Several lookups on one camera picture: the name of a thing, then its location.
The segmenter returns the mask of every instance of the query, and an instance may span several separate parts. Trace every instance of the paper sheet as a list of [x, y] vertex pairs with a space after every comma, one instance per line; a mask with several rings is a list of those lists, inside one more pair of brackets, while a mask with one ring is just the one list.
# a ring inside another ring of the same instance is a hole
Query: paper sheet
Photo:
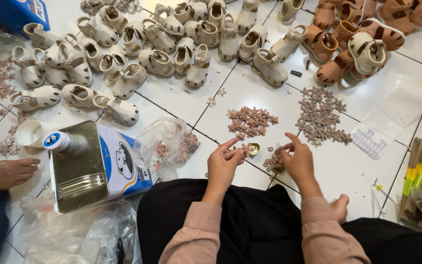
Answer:
[[422, 79], [397, 75], [396, 89], [380, 101], [351, 132], [353, 143], [380, 159], [403, 129], [422, 113]]

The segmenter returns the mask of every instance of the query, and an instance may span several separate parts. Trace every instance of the pink sleeve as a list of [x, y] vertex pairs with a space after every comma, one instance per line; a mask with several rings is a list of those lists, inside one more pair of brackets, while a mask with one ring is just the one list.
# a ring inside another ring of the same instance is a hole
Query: pink sleeve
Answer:
[[212, 203], [192, 202], [183, 227], [164, 248], [159, 264], [216, 263], [221, 212]]
[[302, 252], [306, 264], [370, 263], [359, 242], [346, 233], [323, 197], [302, 200]]

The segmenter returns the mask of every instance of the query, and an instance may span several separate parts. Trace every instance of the panda logo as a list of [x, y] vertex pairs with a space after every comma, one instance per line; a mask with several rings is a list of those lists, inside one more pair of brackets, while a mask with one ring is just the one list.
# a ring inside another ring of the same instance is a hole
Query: panda logo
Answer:
[[133, 177], [133, 159], [128, 147], [123, 143], [119, 142], [120, 148], [115, 151], [118, 171], [126, 179]]
[[50, 146], [51, 144], [56, 143], [56, 141], [58, 141], [58, 137], [56, 136], [56, 134], [53, 134], [46, 139], [45, 144], [47, 146]]

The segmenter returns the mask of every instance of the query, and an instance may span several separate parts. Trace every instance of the can lid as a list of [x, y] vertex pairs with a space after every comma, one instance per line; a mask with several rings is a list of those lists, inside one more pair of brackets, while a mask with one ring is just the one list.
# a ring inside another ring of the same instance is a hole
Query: can lid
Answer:
[[66, 133], [55, 130], [44, 136], [43, 147], [48, 150], [62, 151], [69, 143], [69, 136]]

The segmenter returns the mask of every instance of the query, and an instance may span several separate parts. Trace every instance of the glue can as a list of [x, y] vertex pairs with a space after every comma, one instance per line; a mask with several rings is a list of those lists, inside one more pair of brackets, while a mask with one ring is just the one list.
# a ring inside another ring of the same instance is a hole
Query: glue can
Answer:
[[101, 204], [152, 187], [149, 169], [132, 159], [135, 140], [94, 121], [48, 132], [54, 208], [58, 214]]

